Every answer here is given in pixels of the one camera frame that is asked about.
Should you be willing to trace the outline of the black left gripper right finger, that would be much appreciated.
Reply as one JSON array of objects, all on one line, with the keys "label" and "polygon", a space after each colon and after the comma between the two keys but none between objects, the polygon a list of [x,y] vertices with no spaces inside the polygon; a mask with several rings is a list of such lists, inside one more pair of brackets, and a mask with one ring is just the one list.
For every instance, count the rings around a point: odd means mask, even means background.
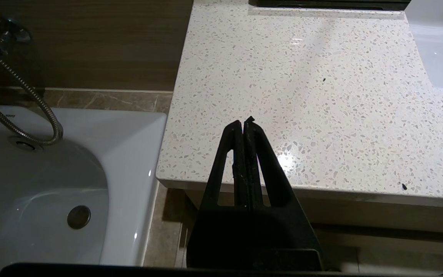
[{"label": "black left gripper right finger", "polygon": [[263,129],[244,121],[254,267],[322,270],[322,247]]}]

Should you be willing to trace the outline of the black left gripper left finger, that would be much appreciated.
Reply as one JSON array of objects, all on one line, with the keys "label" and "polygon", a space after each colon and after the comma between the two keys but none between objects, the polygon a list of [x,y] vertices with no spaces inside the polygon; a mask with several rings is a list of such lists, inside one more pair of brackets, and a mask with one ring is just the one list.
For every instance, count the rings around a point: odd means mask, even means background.
[{"label": "black left gripper left finger", "polygon": [[[234,205],[218,204],[227,154],[233,152]],[[245,167],[243,129],[236,120],[220,139],[187,247],[187,266],[198,269],[250,269],[251,188]]]}]

